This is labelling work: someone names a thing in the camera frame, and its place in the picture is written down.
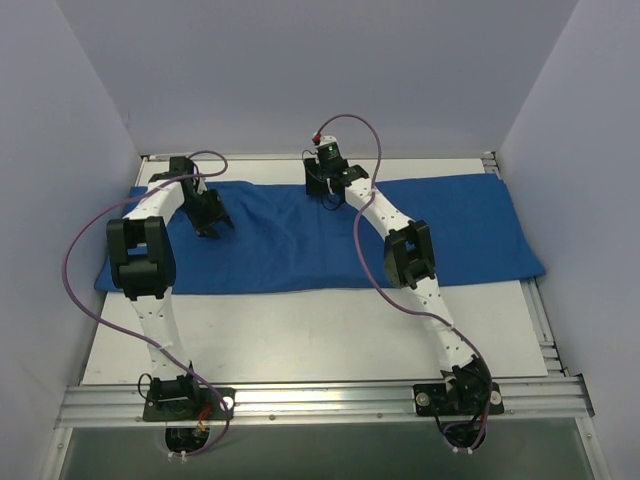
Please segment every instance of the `blue towel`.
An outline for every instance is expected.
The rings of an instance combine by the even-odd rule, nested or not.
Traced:
[[[177,264],[177,294],[273,293],[371,287],[352,237],[355,210],[325,210],[302,185],[216,182],[235,230],[221,239],[196,236],[177,211],[168,226]],[[524,238],[509,192],[492,174],[379,182],[402,212],[430,226],[440,285],[468,285],[544,273]],[[131,195],[145,188],[131,189]],[[383,273],[382,238],[362,219],[361,244],[375,278]],[[97,290],[116,291],[107,261]]]

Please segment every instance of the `screw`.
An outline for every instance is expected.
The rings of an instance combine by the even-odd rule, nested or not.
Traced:
[[[228,410],[231,410],[233,408],[233,405],[235,405],[235,402],[231,397],[222,397],[222,399],[224,400],[224,403],[226,403]]]
[[[421,407],[427,407],[429,405],[429,395],[424,392],[420,392],[416,395],[416,403]]]
[[[500,402],[502,402],[500,392],[496,392],[495,390],[491,392],[491,405],[500,405]]]

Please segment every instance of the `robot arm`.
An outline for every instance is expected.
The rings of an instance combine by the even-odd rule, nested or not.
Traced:
[[[186,157],[172,157],[169,171],[154,175],[148,191],[170,178],[194,172]],[[146,197],[122,219],[107,224],[111,276],[122,288],[138,315],[144,335],[184,365],[192,367],[180,339],[171,302],[176,263],[166,225],[178,208],[183,208],[199,236],[218,238],[214,225],[222,220],[233,227],[216,190],[207,190],[202,179],[185,179],[160,188]],[[149,345],[151,385],[143,419],[171,421],[191,419],[208,400],[207,390],[185,376],[159,349]]]
[[[491,375],[479,353],[454,328],[453,317],[438,285],[429,226],[400,212],[377,189],[374,194],[368,173],[359,165],[349,166],[340,155],[335,137],[316,135],[314,143],[316,157],[303,159],[307,195],[321,198],[328,194],[338,195],[339,205],[347,203],[362,211],[384,239],[387,279],[394,287],[402,289],[413,304],[408,311],[422,319],[438,356],[444,385],[415,385],[416,413],[435,416],[436,420],[438,415],[445,414],[479,418],[482,414],[479,409],[485,411],[489,398],[493,398],[492,391],[499,393],[498,386],[491,382]],[[503,411],[501,401],[497,400],[486,413]],[[440,428],[455,447],[476,448],[484,438],[484,431],[479,430],[475,420]]]
[[[345,201],[356,210],[370,199],[371,182],[368,179],[359,178],[345,188]],[[435,276],[433,248],[426,223],[414,222],[379,191],[363,215],[385,239],[385,273],[391,284],[403,288],[413,310],[434,313],[453,325],[453,317],[442,299]],[[443,374],[453,373],[453,367],[462,368],[473,361],[471,348],[449,327],[430,317],[422,317],[422,321]]]
[[[349,166],[335,137],[321,137],[316,154],[317,159],[304,160],[308,195],[333,193],[341,203],[356,210],[371,200],[368,173],[359,165]],[[390,283],[407,293],[414,310],[434,313],[453,325],[453,317],[440,294],[428,225],[400,212],[380,191],[375,192],[363,216],[384,239],[384,267]],[[462,368],[473,361],[473,351],[451,328],[433,318],[422,318],[445,378],[453,373],[454,367]]]

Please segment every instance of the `purple cable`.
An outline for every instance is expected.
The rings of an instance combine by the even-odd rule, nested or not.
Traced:
[[[229,430],[229,423],[230,423],[229,408],[227,407],[226,402],[222,398],[222,395],[204,377],[202,377],[200,374],[195,372],[193,369],[189,368],[187,365],[184,365],[182,362],[180,362],[180,360],[178,360],[173,355],[171,355],[169,352],[167,352],[164,348],[162,348],[162,345],[160,343],[156,342],[154,339],[152,339],[150,337],[147,337],[146,335],[143,335],[143,334],[134,332],[132,330],[129,330],[127,328],[121,327],[119,325],[116,325],[115,323],[112,323],[112,322],[110,322],[108,320],[105,320],[100,315],[92,312],[87,306],[85,306],[80,301],[80,299],[77,297],[77,295],[75,294],[75,292],[71,288],[71,284],[69,283],[68,266],[69,266],[69,257],[71,256],[71,251],[73,250],[73,247],[75,247],[76,243],[78,243],[78,240],[80,240],[80,237],[82,237],[84,232],[87,231],[89,229],[89,227],[91,227],[91,225],[93,225],[95,222],[97,222],[101,217],[103,217],[104,215],[109,213],[111,210],[114,210],[114,209],[116,209],[118,207],[123,207],[124,205],[127,205],[129,203],[139,202],[143,198],[150,197],[151,195],[153,195],[158,190],[161,190],[164,187],[166,187],[168,185],[171,185],[172,183],[179,182],[180,180],[187,180],[189,178],[211,178],[211,177],[217,177],[217,176],[222,175],[229,168],[229,163],[228,163],[227,159],[223,155],[221,155],[218,152],[215,152],[213,150],[200,150],[200,151],[197,151],[195,153],[192,153],[187,158],[191,159],[195,155],[199,155],[201,153],[210,153],[212,155],[216,155],[216,156],[220,157],[222,159],[222,161],[224,162],[224,167],[222,168],[222,170],[220,170],[219,172],[216,172],[216,173],[207,173],[207,174],[197,173],[197,174],[191,174],[191,175],[180,175],[179,177],[174,177],[174,178],[172,178],[170,180],[167,180],[166,182],[162,183],[158,187],[154,188],[153,190],[149,190],[148,192],[145,192],[142,195],[138,195],[136,197],[131,197],[131,198],[127,198],[125,200],[121,200],[121,201],[111,205],[110,207],[105,208],[102,212],[98,213],[95,217],[93,217],[91,220],[89,220],[80,229],[80,231],[76,234],[74,239],[71,241],[71,245],[69,245],[69,248],[67,249],[67,252],[64,254],[64,257],[62,259],[62,268],[61,268],[62,284],[64,285],[64,289],[67,292],[67,295],[69,295],[69,298],[71,299],[71,301],[80,310],[82,310],[82,312],[84,312],[85,315],[87,315],[88,317],[92,318],[93,320],[95,320],[99,324],[104,325],[105,327],[112,328],[113,330],[116,330],[116,331],[118,331],[120,333],[124,333],[125,335],[129,335],[131,337],[137,338],[138,340],[142,340],[143,342],[146,342],[149,345],[157,348],[174,365],[176,365],[178,368],[184,370],[189,375],[191,375],[193,378],[195,378],[199,383],[201,383],[202,385],[207,387],[209,389],[209,391],[211,391],[211,393],[213,393],[213,395],[216,397],[218,402],[220,402],[220,405],[224,409],[226,417],[227,417],[226,420],[225,420],[225,425],[224,425],[224,428],[223,428],[222,432],[220,432],[220,434],[216,438],[214,438],[213,440],[208,441],[202,448],[200,448],[198,450],[194,450],[193,452],[187,453],[186,456],[198,455],[200,453],[204,453],[205,451],[209,450],[215,444],[220,442],[220,440],[222,440],[222,437],[224,437],[225,434],[227,433],[227,431]]]
[[[418,312],[416,310],[410,310],[406,307],[403,307],[402,305],[400,305],[399,303],[397,303],[395,300],[393,300],[391,297],[389,297],[389,295],[387,295],[385,293],[384,290],[382,290],[382,288],[380,287],[380,285],[378,285],[378,282],[376,282],[376,279],[373,277],[373,274],[371,273],[371,271],[369,270],[369,266],[367,265],[367,261],[364,258],[364,255],[362,253],[362,248],[360,246],[360,234],[359,234],[359,226],[360,226],[360,219],[362,218],[362,215],[364,214],[364,211],[369,208],[371,206],[371,204],[373,203],[374,199],[375,199],[375,195],[376,195],[376,179],[378,178],[378,172],[380,171],[380,165],[382,163],[382,145],[380,143],[380,137],[378,136],[378,132],[376,132],[375,128],[373,128],[373,125],[371,125],[368,121],[366,121],[364,118],[362,118],[359,115],[355,115],[353,113],[341,113],[338,115],[334,115],[333,117],[331,117],[330,119],[328,119],[326,122],[324,122],[320,128],[318,129],[318,134],[322,133],[322,130],[331,122],[333,122],[334,120],[338,119],[338,118],[354,118],[356,120],[359,120],[360,122],[364,123],[369,130],[371,130],[371,133],[373,134],[375,140],[376,140],[376,146],[378,148],[378,159],[376,162],[376,167],[373,171],[373,176],[371,177],[371,198],[369,199],[369,201],[367,203],[364,204],[364,206],[358,210],[358,213],[356,214],[356,218],[353,221],[353,241],[355,243],[356,246],[356,252],[358,254],[358,259],[360,260],[360,265],[362,265],[362,269],[364,270],[364,273],[367,275],[367,278],[369,279],[369,282],[371,282],[371,285],[373,286],[373,288],[380,294],[380,296],[387,301],[387,303],[389,303],[391,306],[397,308],[398,310],[400,310],[403,313],[406,313],[408,315],[416,315],[416,316],[420,316],[420,317],[429,317],[429,318],[433,318],[437,321],[439,321],[440,323],[442,323],[444,326],[446,326],[447,328],[451,329],[451,331],[453,331],[456,335],[458,335],[460,337],[460,339],[466,343],[469,348],[473,351],[473,353],[478,357],[478,359],[485,365],[487,365],[487,363],[484,361],[484,357],[480,354],[480,351],[478,350],[478,348],[471,342],[471,340],[469,340],[460,330],[458,330],[456,327],[454,327],[450,322],[448,322],[447,320],[445,320],[444,318],[442,318],[440,315],[436,315],[435,313],[430,313],[430,312]],[[489,385],[493,384],[493,380],[491,378],[491,374],[489,374]],[[485,407],[485,411],[484,414],[482,416],[482,421],[480,424],[480,431],[478,432],[478,435],[475,439],[475,441],[473,442],[473,444],[471,445],[471,447],[469,447],[471,450],[475,449],[478,444],[480,443],[480,441],[482,440],[482,437],[487,429],[487,418],[489,416],[489,408],[491,406],[491,402],[490,400],[487,401],[487,405]],[[445,427],[444,431],[446,432],[449,428],[457,425],[457,424],[463,424],[465,422],[453,422],[449,425],[447,425],[447,427]]]

